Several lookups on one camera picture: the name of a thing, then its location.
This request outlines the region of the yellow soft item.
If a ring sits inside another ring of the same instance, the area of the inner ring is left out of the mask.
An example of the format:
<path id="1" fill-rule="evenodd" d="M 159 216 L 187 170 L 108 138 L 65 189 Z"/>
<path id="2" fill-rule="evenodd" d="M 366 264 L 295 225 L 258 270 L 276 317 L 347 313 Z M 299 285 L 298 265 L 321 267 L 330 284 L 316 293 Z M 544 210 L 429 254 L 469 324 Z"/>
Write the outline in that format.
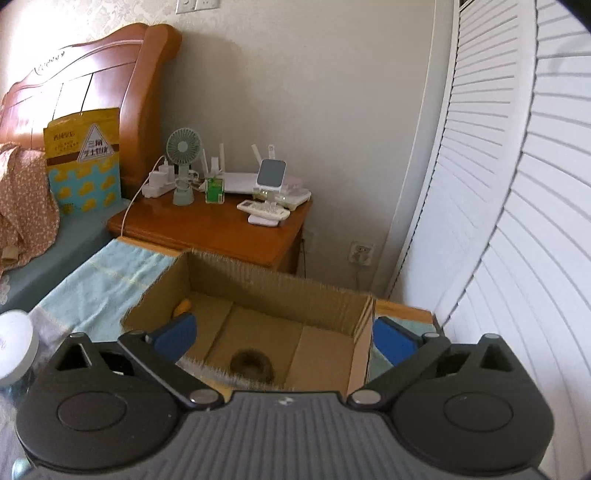
<path id="1" fill-rule="evenodd" d="M 172 318 L 177 318 L 180 315 L 190 312 L 191 308 L 192 308 L 192 303 L 191 303 L 190 299 L 185 298 L 185 299 L 181 300 L 176 305 L 176 307 L 173 309 Z"/>

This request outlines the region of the dark fuzzy scrunchie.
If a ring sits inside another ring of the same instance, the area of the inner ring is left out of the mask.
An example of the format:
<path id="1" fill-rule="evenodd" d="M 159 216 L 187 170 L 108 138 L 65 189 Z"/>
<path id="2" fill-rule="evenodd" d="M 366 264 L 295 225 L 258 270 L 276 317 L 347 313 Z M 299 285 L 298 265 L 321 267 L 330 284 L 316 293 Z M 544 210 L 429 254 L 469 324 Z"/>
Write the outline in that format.
<path id="1" fill-rule="evenodd" d="M 230 371 L 243 378 L 259 383 L 272 383 L 273 364 L 270 358 L 256 349 L 239 350 L 230 360 Z"/>

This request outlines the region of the brown cardboard box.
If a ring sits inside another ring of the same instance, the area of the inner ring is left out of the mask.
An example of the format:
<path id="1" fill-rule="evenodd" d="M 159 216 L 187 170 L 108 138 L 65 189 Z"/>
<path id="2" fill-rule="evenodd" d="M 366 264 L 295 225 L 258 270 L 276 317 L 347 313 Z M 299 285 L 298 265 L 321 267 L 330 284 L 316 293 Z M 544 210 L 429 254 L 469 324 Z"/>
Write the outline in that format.
<path id="1" fill-rule="evenodd" d="M 228 257 L 186 251 L 149 286 L 121 321 L 153 331 L 181 303 L 197 318 L 190 361 L 228 374 L 245 350 L 270 361 L 280 390 L 348 395 L 366 381 L 375 299 Z"/>

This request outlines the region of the white louvered closet door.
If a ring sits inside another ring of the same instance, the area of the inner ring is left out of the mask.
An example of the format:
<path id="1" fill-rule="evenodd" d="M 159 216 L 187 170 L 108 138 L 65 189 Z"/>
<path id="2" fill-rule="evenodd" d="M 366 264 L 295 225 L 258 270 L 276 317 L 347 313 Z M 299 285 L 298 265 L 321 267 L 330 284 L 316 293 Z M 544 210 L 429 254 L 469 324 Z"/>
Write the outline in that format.
<path id="1" fill-rule="evenodd" d="M 454 342 L 501 335 L 554 415 L 543 470 L 589 473 L 590 29 L 563 2 L 455 7 L 392 292 Z"/>

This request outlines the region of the white lid round jar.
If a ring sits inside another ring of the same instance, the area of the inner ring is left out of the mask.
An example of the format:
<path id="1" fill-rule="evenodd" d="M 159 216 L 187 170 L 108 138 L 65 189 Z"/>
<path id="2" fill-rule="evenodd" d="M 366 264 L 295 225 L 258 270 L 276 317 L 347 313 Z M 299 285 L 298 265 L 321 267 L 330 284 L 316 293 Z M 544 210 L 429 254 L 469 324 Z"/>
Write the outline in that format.
<path id="1" fill-rule="evenodd" d="M 28 314 L 10 310 L 1 314 L 0 386 L 6 388 L 23 378 L 34 363 L 38 334 Z"/>

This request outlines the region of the wooden nightstand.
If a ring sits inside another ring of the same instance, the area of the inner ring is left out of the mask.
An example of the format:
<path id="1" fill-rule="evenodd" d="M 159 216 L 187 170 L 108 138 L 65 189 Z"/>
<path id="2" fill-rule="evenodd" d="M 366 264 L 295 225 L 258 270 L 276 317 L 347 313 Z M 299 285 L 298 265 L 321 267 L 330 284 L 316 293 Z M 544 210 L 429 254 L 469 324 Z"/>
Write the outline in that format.
<path id="1" fill-rule="evenodd" d="M 228 195 L 222 204 L 207 204 L 197 193 L 188 206 L 172 204 L 172 194 L 154 199 L 140 198 L 129 210 L 112 216 L 108 231 L 115 237 L 164 247 L 170 250 L 207 251 L 276 271 L 294 274 L 300 258 L 304 220 L 311 202 L 302 204 L 277 227 L 249 224 L 238 210 L 245 200 Z"/>

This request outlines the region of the small green box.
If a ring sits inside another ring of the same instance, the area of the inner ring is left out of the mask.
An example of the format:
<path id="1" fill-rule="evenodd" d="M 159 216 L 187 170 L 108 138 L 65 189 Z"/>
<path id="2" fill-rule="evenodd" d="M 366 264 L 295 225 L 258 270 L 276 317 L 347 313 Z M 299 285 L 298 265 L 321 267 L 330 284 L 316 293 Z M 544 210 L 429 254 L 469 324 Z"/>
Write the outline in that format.
<path id="1" fill-rule="evenodd" d="M 205 180 L 205 202 L 207 204 L 224 203 L 224 180 L 221 177 L 211 177 Z"/>

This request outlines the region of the white power strip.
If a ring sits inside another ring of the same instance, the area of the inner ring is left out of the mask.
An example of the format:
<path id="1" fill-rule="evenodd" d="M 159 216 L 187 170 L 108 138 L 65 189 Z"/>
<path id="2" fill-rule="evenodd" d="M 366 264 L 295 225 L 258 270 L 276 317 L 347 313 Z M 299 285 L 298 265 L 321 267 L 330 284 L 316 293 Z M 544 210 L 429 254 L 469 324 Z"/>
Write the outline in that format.
<path id="1" fill-rule="evenodd" d="M 147 183 L 141 187 L 141 193 L 145 198 L 158 198 L 175 188 L 174 166 L 170 164 L 159 165 L 156 170 L 149 173 Z"/>

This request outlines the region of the white remote control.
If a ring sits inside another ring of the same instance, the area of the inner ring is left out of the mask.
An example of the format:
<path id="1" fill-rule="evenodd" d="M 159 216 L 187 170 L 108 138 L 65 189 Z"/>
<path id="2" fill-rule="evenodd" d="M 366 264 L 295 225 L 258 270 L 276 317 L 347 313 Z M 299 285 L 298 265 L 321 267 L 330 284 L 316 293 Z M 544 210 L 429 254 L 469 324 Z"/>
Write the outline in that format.
<path id="1" fill-rule="evenodd" d="M 271 221 L 280 222 L 290 217 L 290 210 L 269 202 L 245 200 L 240 202 L 236 208 L 249 215 Z"/>

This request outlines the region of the floral pink cloth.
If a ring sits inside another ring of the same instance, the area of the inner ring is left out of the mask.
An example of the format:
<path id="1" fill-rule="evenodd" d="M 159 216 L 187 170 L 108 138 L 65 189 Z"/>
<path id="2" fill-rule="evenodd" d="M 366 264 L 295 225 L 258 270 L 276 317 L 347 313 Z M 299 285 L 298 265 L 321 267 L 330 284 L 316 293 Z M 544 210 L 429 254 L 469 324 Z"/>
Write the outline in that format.
<path id="1" fill-rule="evenodd" d="M 1 270 L 28 264 L 55 242 L 60 212 L 42 151 L 1 145 Z"/>

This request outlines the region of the white wifi router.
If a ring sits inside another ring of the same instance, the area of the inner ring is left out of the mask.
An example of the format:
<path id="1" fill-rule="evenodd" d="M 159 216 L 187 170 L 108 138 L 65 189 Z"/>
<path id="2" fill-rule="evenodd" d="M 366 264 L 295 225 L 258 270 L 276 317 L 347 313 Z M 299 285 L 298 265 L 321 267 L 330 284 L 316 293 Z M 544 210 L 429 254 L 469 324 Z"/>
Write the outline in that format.
<path id="1" fill-rule="evenodd" d="M 257 165 L 263 162 L 263 157 L 260 155 L 259 148 L 256 144 L 252 144 L 252 153 L 256 157 Z M 270 154 L 271 159 L 276 159 L 276 147 L 273 144 L 267 146 L 267 152 Z M 200 172 L 202 178 L 221 178 L 224 183 L 224 192 L 231 194 L 242 194 L 250 195 L 257 191 L 256 178 L 257 173 L 252 172 L 228 172 L 225 170 L 225 149 L 224 144 L 218 144 L 218 155 L 211 156 L 209 160 L 205 150 L 202 150 L 200 158 Z M 283 186 L 281 192 L 288 193 L 291 190 L 297 190 L 298 188 L 304 187 L 304 180 L 300 177 L 288 175 L 283 179 Z"/>

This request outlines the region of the green desk fan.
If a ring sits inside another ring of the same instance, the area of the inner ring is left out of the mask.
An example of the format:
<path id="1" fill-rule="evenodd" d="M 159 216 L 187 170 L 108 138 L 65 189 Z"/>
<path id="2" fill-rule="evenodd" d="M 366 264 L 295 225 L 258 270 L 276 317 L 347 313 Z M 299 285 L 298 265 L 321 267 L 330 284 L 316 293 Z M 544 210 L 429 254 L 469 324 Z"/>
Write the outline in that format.
<path id="1" fill-rule="evenodd" d="M 191 128 L 179 128 L 168 137 L 165 151 L 169 161 L 177 167 L 173 204 L 188 206 L 194 200 L 190 170 L 202 151 L 200 135 Z"/>

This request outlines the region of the yellow duck snack bag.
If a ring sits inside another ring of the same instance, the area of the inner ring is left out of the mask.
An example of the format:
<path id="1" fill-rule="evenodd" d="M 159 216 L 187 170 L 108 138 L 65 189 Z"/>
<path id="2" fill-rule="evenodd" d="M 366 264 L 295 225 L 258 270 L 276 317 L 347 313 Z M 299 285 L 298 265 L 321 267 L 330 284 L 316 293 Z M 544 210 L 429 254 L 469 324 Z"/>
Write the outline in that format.
<path id="1" fill-rule="evenodd" d="M 121 200 L 117 108 L 73 113 L 43 130 L 47 175 L 63 216 L 96 212 Z"/>

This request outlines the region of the wooden headboard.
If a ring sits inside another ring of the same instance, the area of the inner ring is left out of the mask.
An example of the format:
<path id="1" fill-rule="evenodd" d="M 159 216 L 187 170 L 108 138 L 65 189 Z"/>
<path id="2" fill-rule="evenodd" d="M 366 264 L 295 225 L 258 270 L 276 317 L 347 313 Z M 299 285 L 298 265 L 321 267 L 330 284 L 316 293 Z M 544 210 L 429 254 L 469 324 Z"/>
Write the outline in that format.
<path id="1" fill-rule="evenodd" d="M 181 43 L 170 25 L 135 23 L 58 50 L 2 98 L 1 141 L 40 149 L 50 121 L 117 108 L 122 196 L 130 197 L 162 151 L 160 83 Z"/>

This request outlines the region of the wall power outlet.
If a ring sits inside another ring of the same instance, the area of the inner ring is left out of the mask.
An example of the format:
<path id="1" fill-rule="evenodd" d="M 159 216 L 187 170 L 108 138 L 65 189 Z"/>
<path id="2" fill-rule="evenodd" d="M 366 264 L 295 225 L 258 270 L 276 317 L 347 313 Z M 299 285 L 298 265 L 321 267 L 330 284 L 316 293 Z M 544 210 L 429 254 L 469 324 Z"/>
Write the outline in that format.
<path id="1" fill-rule="evenodd" d="M 349 263 L 362 267 L 369 267 L 372 264 L 375 253 L 375 246 L 369 243 L 353 241 L 349 247 Z"/>

